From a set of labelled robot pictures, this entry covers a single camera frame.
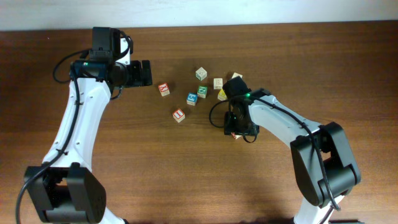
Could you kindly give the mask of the green letter V block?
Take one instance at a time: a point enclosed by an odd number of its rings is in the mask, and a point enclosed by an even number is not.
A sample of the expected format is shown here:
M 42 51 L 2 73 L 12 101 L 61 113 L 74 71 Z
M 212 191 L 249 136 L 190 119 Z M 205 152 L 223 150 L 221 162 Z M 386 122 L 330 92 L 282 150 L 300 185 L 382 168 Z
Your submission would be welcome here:
M 207 71 L 203 68 L 200 67 L 196 72 L 195 72 L 195 76 L 200 80 L 204 80 L 207 77 Z

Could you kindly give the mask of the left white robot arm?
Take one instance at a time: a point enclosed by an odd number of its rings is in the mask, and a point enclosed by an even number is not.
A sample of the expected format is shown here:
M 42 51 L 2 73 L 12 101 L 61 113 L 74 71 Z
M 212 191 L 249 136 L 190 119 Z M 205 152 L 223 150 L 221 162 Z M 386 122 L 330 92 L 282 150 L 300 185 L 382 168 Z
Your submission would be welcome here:
M 113 91 L 149 86 L 147 60 L 130 61 L 130 37 L 96 40 L 70 65 L 66 110 L 57 136 L 40 166 L 29 166 L 16 200 L 21 221 L 25 193 L 43 223 L 127 223 L 106 206 L 106 190 L 92 173 L 93 146 Z

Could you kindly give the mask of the red letter Y block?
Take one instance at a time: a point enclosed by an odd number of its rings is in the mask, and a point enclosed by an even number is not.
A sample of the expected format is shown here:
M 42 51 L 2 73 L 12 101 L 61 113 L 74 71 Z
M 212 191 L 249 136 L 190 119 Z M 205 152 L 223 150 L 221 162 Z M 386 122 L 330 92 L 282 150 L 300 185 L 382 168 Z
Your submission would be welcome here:
M 158 86 L 161 96 L 167 96 L 170 94 L 170 88 L 167 83 L 162 83 Z

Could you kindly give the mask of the plain wooden block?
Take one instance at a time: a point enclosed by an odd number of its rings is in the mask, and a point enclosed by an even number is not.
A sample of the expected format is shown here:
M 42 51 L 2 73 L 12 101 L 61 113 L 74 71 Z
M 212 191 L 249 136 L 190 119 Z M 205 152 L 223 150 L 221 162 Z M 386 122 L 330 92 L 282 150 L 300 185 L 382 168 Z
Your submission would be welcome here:
M 241 74 L 239 74 L 239 73 L 233 73 L 231 78 L 236 78 L 236 77 L 242 78 L 243 76 Z

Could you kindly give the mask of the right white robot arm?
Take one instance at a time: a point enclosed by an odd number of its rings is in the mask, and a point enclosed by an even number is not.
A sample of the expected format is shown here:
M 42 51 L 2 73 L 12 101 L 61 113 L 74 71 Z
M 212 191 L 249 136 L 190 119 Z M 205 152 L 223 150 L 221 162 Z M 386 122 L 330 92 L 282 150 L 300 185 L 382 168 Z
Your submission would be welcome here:
M 361 173 L 343 128 L 310 121 L 263 89 L 230 92 L 226 134 L 257 137 L 264 128 L 291 151 L 295 180 L 303 195 L 293 223 L 329 223 L 339 203 L 360 183 Z

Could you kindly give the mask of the red letter I block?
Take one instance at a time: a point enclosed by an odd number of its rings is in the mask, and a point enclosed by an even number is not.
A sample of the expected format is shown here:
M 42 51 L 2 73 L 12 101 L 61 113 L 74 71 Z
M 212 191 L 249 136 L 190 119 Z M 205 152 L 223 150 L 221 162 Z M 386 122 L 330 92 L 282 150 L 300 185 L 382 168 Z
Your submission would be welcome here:
M 185 113 L 179 108 L 176 111 L 173 112 L 172 114 L 174 120 L 176 120 L 176 122 L 180 123 L 181 121 L 183 121 L 185 119 Z

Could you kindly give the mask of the yellow letter wooden block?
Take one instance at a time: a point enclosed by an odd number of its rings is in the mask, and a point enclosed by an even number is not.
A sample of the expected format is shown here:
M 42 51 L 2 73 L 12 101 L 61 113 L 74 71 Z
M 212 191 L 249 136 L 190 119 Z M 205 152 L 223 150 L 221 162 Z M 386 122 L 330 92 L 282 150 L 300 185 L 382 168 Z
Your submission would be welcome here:
M 228 99 L 228 97 L 226 96 L 226 93 L 224 92 L 223 89 L 221 89 L 221 90 L 219 91 L 219 93 L 218 93 L 218 99 L 219 99 L 220 101 L 224 101 L 224 100 L 227 100 L 227 99 Z

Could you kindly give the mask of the wooden block with red side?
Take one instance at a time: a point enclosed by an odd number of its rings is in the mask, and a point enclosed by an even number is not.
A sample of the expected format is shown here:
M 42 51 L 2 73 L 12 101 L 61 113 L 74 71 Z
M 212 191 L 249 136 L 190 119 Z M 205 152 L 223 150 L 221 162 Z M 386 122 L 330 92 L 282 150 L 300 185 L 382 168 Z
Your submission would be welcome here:
M 235 133 L 231 133 L 232 137 L 234 139 L 239 139 L 241 137 L 241 135 L 235 134 Z

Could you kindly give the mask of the letter K wooden block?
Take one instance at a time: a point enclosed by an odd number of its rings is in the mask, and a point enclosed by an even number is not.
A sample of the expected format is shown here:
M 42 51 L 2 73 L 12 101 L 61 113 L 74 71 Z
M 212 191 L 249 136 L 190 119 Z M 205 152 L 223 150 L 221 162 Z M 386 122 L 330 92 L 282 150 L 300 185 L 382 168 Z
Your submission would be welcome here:
M 213 89 L 221 90 L 223 87 L 223 79 L 222 78 L 214 78 L 213 79 Z

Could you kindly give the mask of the blue number 5 block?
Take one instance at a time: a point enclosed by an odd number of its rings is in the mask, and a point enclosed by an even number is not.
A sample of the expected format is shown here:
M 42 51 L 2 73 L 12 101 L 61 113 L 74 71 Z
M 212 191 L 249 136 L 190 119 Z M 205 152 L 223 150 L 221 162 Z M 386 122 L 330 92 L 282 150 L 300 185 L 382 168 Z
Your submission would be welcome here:
M 189 93 L 187 95 L 187 104 L 195 106 L 198 100 L 198 95 L 194 93 Z

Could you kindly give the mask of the green letter N block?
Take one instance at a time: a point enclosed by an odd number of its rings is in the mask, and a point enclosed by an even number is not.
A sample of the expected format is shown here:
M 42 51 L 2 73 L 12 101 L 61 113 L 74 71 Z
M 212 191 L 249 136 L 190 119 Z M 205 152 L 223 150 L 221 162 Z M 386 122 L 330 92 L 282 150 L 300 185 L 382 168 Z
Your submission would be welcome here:
M 207 86 L 199 86 L 197 90 L 197 95 L 199 98 L 206 98 L 208 92 Z

